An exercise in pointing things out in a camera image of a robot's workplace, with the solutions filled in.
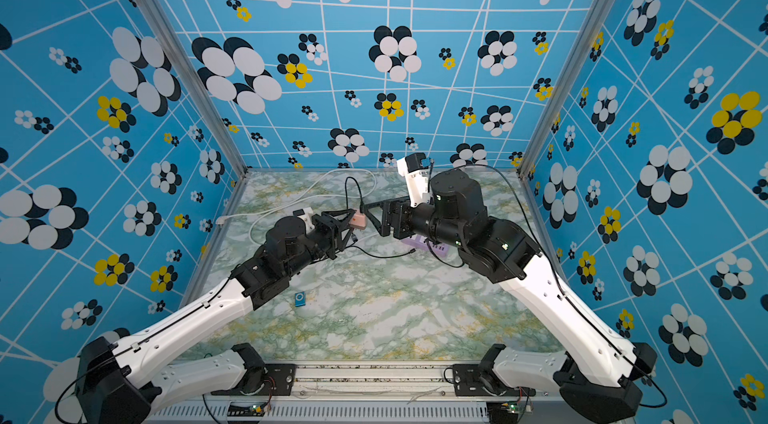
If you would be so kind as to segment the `pink usb charger cube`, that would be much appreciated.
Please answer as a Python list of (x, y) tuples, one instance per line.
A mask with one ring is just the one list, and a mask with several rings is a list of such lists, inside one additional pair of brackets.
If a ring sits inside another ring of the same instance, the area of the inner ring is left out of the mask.
[(355, 229), (365, 229), (367, 227), (367, 217), (364, 213), (356, 212), (349, 220), (349, 226)]

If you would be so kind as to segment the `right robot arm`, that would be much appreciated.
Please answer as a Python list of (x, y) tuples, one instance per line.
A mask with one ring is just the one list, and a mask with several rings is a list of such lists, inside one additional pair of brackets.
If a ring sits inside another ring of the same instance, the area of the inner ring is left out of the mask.
[(656, 351), (606, 325), (561, 281), (533, 236), (490, 215), (479, 182), (463, 170), (404, 175), (408, 196), (362, 207), (378, 233), (397, 239), (421, 235), (454, 247), (463, 265), (522, 303), (563, 348), (542, 353), (494, 344), (465, 384), (498, 397), (512, 391), (557, 393), (593, 423), (634, 417), (643, 398), (637, 382), (650, 375)]

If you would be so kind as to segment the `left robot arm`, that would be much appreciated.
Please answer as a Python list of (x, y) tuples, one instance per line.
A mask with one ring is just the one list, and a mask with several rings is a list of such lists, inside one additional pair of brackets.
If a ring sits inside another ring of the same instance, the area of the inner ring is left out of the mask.
[(335, 258), (352, 236), (354, 215), (346, 209), (324, 211), (310, 222), (281, 218), (255, 254), (211, 291), (142, 331), (87, 344), (73, 382), (85, 421), (141, 423), (160, 409), (207, 393), (272, 392), (263, 359), (249, 344), (183, 364), (174, 361), (278, 296), (305, 267)]

